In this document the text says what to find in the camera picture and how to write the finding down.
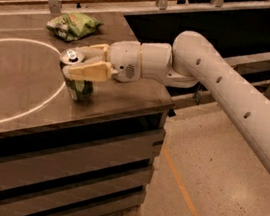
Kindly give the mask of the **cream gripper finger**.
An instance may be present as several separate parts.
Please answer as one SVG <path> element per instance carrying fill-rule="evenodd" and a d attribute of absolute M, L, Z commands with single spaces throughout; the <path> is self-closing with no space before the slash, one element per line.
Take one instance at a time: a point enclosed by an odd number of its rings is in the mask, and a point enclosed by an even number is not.
<path fill-rule="evenodd" d="M 98 44 L 86 47 L 79 47 L 78 54 L 88 63 L 105 62 L 108 55 L 108 44 Z"/>
<path fill-rule="evenodd" d="M 87 62 L 73 66 L 64 66 L 63 74 L 68 79 L 86 80 L 93 82 L 104 82 L 109 80 L 113 74 L 116 74 L 116 69 L 105 61 L 99 61 L 88 64 Z"/>

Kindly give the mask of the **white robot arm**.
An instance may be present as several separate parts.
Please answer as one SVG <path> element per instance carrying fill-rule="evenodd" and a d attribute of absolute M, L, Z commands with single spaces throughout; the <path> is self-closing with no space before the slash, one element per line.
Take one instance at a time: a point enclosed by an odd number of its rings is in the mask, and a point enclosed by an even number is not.
<path fill-rule="evenodd" d="M 270 174 L 270 100 L 249 84 L 198 32 L 172 44 L 121 41 L 62 52 L 63 75 L 73 81 L 153 79 L 167 86 L 201 82 Z"/>

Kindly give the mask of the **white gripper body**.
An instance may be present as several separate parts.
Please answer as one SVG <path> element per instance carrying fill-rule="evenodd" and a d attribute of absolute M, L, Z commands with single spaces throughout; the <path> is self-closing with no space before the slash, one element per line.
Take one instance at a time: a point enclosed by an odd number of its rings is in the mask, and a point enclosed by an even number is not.
<path fill-rule="evenodd" d="M 135 82 L 141 78 L 141 43 L 115 42 L 108 48 L 108 59 L 113 67 L 113 78 L 120 82 Z"/>

